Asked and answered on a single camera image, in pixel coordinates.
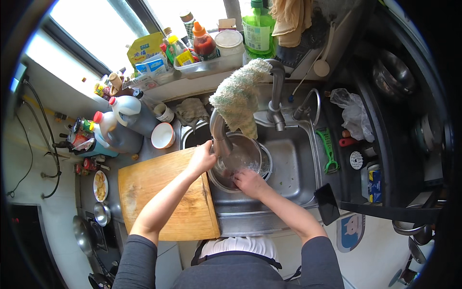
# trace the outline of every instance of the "white bowl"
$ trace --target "white bowl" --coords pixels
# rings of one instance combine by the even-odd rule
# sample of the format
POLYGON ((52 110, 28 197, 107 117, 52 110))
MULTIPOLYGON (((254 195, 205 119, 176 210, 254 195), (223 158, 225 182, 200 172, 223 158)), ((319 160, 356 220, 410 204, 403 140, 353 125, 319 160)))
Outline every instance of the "white bowl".
POLYGON ((151 134, 151 143, 155 148, 169 148, 175 142, 175 132, 170 123, 160 123, 151 134))

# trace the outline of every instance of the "hand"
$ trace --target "hand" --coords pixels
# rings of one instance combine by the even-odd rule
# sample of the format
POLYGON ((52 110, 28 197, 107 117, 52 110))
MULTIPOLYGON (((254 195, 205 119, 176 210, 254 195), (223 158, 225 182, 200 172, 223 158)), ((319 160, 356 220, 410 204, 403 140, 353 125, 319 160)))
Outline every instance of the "hand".
POLYGON ((257 200, 261 200, 262 195, 273 190, 258 173, 250 169, 235 173, 234 183, 244 194, 257 200))
POLYGON ((206 141, 204 144, 197 146, 186 171, 199 177, 204 172, 210 170, 218 160, 215 154, 210 153, 211 147, 212 141, 206 141))

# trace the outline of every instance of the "pull-down faucet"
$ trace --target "pull-down faucet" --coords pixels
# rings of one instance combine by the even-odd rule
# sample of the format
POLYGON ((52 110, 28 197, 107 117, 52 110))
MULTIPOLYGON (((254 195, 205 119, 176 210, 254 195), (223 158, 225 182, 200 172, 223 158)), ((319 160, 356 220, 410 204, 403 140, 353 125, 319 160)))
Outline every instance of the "pull-down faucet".
MULTIPOLYGON (((268 104, 268 120, 274 123, 274 128, 277 131, 286 129, 286 123, 281 113, 281 95, 286 79, 286 70, 284 65, 275 59, 265 59, 273 68, 269 71, 273 74, 273 93, 271 101, 268 104)), ((225 120, 217 112, 213 110, 210 117, 210 133, 213 136, 213 149, 219 156, 228 156, 232 151, 232 143, 225 133, 225 120)))

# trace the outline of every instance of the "smartphone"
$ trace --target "smartphone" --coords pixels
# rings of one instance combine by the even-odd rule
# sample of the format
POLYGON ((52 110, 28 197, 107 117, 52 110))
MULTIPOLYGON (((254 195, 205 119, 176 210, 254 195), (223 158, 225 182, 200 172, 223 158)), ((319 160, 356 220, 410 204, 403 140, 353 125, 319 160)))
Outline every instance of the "smartphone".
POLYGON ((330 184, 325 184, 315 191, 315 197, 318 203, 319 214, 322 222, 328 226, 340 217, 339 207, 335 201, 334 192, 330 184))

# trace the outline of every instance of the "person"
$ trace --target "person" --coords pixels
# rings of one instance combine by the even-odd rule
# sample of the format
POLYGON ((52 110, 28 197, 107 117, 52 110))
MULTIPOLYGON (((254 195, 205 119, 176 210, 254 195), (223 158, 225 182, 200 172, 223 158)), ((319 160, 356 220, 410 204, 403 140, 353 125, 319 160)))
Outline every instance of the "person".
MULTIPOLYGON (((127 238, 113 289, 155 288, 159 232, 188 187, 213 167, 212 141, 199 146, 187 168, 142 209, 127 238)), ((326 231, 307 210, 276 193, 252 170, 234 174, 235 184, 247 196, 270 208, 302 242, 300 284, 304 288, 343 288, 334 248, 326 231)), ((300 288, 284 282, 270 238, 233 237, 201 242, 190 268, 183 270, 173 288, 300 288)))

